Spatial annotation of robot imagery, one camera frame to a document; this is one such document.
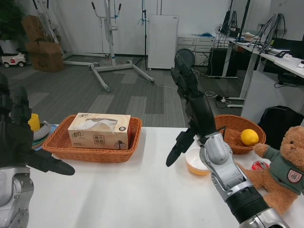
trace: tissue box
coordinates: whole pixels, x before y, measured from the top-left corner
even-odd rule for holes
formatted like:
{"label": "tissue box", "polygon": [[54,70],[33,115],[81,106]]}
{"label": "tissue box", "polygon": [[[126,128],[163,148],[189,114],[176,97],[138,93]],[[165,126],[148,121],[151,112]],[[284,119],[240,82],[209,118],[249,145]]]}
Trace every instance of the tissue box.
{"label": "tissue box", "polygon": [[130,115],[78,113],[68,128],[74,147],[128,150]]}

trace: red object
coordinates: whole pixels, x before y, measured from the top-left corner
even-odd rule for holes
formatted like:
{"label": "red object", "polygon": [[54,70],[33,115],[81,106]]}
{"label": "red object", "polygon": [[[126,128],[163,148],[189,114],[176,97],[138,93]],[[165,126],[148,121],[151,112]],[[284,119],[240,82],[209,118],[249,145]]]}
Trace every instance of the red object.
{"label": "red object", "polygon": [[269,168],[269,165],[264,161],[256,161],[252,164],[252,170],[263,170]]}

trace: white cabinet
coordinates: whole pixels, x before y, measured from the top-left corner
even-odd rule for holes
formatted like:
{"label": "white cabinet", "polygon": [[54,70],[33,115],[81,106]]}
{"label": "white cabinet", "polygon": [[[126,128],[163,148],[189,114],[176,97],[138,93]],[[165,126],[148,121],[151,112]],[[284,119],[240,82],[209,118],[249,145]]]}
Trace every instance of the white cabinet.
{"label": "white cabinet", "polygon": [[193,51],[195,56],[194,65],[208,66],[211,48],[214,38],[198,37],[195,35],[179,35],[177,49],[187,48]]}
{"label": "white cabinet", "polygon": [[208,52],[202,52],[202,53],[196,52],[194,65],[208,66],[209,55],[210,54]]}
{"label": "white cabinet", "polygon": [[148,68],[170,69],[174,66],[179,17],[150,15],[149,18]]}

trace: teddy bear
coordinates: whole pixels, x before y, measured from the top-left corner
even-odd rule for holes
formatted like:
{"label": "teddy bear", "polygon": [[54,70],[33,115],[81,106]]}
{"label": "teddy bear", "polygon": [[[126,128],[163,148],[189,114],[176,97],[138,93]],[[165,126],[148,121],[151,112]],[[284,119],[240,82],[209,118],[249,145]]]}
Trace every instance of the teddy bear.
{"label": "teddy bear", "polygon": [[251,180],[255,188],[264,187],[268,193],[266,203],[279,214],[284,214],[304,192],[304,127],[291,127],[285,134],[280,151],[258,143],[255,153],[271,161],[263,170],[240,169]]}

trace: white bowl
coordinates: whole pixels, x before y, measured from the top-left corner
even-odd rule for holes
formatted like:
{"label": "white bowl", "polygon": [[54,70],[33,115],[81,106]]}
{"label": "white bowl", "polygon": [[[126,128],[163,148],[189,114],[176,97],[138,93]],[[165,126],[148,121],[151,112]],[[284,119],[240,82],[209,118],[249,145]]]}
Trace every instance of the white bowl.
{"label": "white bowl", "polygon": [[186,152],[186,163],[190,172],[197,175],[209,174],[208,168],[200,160],[200,148],[193,148]]}

